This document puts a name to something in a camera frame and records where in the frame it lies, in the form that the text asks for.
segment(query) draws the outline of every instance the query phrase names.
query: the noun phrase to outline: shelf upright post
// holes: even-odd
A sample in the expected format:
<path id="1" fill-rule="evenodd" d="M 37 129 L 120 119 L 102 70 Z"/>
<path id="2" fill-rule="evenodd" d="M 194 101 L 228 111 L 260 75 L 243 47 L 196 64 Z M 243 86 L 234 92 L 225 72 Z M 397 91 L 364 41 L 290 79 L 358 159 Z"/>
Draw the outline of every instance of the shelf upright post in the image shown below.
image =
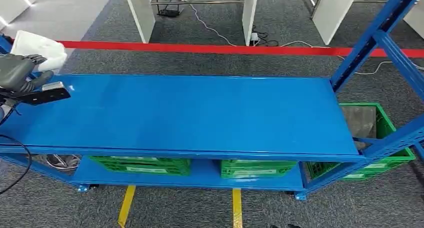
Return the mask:
<path id="1" fill-rule="evenodd" d="M 388 57 L 393 60 L 393 63 L 400 70 L 401 75 L 405 77 L 414 91 L 424 100 L 424 77 L 388 35 L 396 23 L 414 5 L 415 1 L 389 0 L 386 3 L 375 20 L 361 36 L 359 42 L 353 47 L 352 52 L 331 77 L 330 82 L 334 92 L 338 92 L 343 88 L 351 76 L 366 61 L 369 54 L 379 45 L 385 50 Z M 298 200 L 304 200 L 307 194 L 327 186 L 375 161 L 390 156 L 405 147 L 415 145 L 422 149 L 419 143 L 423 140 L 424 114 L 363 150 L 362 153 L 367 158 L 365 161 L 338 165 L 330 172 L 307 183 L 305 185 L 305 191 L 296 192 L 295 197 Z"/>

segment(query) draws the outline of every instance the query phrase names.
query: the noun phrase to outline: shelf top surface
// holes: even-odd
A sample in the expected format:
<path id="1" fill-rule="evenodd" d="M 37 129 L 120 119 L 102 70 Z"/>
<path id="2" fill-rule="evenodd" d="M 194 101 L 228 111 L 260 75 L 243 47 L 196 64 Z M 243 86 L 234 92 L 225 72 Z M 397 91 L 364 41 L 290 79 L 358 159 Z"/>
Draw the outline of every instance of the shelf top surface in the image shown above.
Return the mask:
<path id="1" fill-rule="evenodd" d="M 326 78 L 58 75 L 0 126 L 29 146 L 358 155 Z"/>

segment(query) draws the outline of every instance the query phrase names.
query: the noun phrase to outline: lower shelf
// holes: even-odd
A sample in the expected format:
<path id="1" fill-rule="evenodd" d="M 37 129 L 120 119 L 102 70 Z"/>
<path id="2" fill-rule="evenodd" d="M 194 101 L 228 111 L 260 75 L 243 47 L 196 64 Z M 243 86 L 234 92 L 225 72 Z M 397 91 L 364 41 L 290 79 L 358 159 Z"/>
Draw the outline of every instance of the lower shelf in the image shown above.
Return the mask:
<path id="1" fill-rule="evenodd" d="M 243 188 L 257 190 L 303 191 L 299 165 L 282 177 L 223 179 L 213 160 L 193 159 L 189 176 L 167 176 L 111 172 L 83 157 L 72 182 L 77 184 L 137 185 L 160 187 Z"/>

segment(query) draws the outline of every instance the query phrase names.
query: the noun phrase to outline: yellow floor stripe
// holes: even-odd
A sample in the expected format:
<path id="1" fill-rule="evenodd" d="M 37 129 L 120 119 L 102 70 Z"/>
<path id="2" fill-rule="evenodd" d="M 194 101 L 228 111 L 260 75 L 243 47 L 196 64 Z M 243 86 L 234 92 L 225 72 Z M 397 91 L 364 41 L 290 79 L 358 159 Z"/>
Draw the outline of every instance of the yellow floor stripe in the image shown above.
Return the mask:
<path id="1" fill-rule="evenodd" d="M 232 221 L 233 228 L 243 228 L 242 192 L 240 189 L 232 190 Z"/>
<path id="2" fill-rule="evenodd" d="M 134 192 L 136 191 L 136 186 L 128 186 L 125 192 L 125 197 L 123 198 L 122 207 L 120 209 L 118 224 L 121 228 L 125 228 L 125 223 L 127 222 L 128 214 L 130 213 L 131 202 L 133 202 Z"/>

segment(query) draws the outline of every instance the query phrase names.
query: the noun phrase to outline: black cable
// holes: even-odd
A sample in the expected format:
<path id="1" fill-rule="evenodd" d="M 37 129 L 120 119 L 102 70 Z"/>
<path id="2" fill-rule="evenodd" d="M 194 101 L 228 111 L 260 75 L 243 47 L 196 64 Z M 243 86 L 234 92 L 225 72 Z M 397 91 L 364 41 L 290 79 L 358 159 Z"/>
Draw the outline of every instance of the black cable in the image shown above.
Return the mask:
<path id="1" fill-rule="evenodd" d="M 11 140 L 11 141 L 13 141 L 13 142 L 15 142 L 17 145 L 20 145 L 21 147 L 23 147 L 24 149 L 25 149 L 25 151 L 26 151 L 26 153 L 28 154 L 28 165 L 26 166 L 26 168 L 25 168 L 25 171 L 22 173 L 22 175 L 18 178 L 18 179 L 16 179 L 12 184 L 10 184 L 8 187 L 6 187 L 5 189 L 3 189 L 3 190 L 1 190 L 0 191 L 0 195 L 1 194 L 3 194 L 3 193 L 5 193 L 6 191 L 8 191 L 10 188 L 12 188 L 14 185 L 16 185 L 20 180 L 22 180 L 22 178 L 24 178 L 24 176 L 27 174 L 27 172 L 30 170 L 30 166 L 31 166 L 31 164 L 33 163 L 33 156 L 31 155 L 31 152 L 29 151 L 29 149 L 24 145 L 24 144 L 22 144 L 20 141 L 18 141 L 18 140 L 16 140 L 15 138 L 12 138 L 12 137 L 9 137 L 9 136 L 6 136 L 6 135 L 1 135 L 0 134 L 0 137 L 4 137 L 4 138 L 7 138 L 7 139 L 9 139 L 9 140 Z"/>
<path id="2" fill-rule="evenodd" d="M 9 116 L 15 111 L 18 115 L 20 115 L 20 113 L 18 113 L 18 111 L 16 110 L 16 106 L 18 105 L 18 103 L 16 103 L 14 106 L 10 106 L 11 109 L 9 110 L 9 112 L 3 117 L 3 119 L 0 121 L 0 125 L 3 124 L 8 118 Z"/>
<path id="3" fill-rule="evenodd" d="M 22 116 L 22 114 L 16 109 L 16 106 L 12 106 L 12 105 L 9 105 L 9 104 L 6 104 L 6 103 L 0 103 L 0 106 L 3 106 L 3 105 L 10 107 L 12 112 L 16 112 L 16 114 L 18 114 L 19 116 Z"/>
<path id="4" fill-rule="evenodd" d="M 256 26 L 255 25 L 253 25 L 253 27 L 252 27 L 252 32 L 257 33 L 258 34 L 257 36 L 260 39 L 259 40 L 259 43 L 257 44 L 257 46 L 258 45 L 261 46 L 261 45 L 269 44 L 271 42 L 275 42 L 275 45 L 267 45 L 268 47 L 278 47 L 280 45 L 277 40 L 267 40 L 266 38 L 268 37 L 268 33 L 267 32 L 256 31 Z"/>
<path id="5" fill-rule="evenodd" d="M 169 5 L 169 3 L 167 5 L 165 5 L 165 8 L 163 10 L 166 10 L 168 8 L 168 5 Z"/>

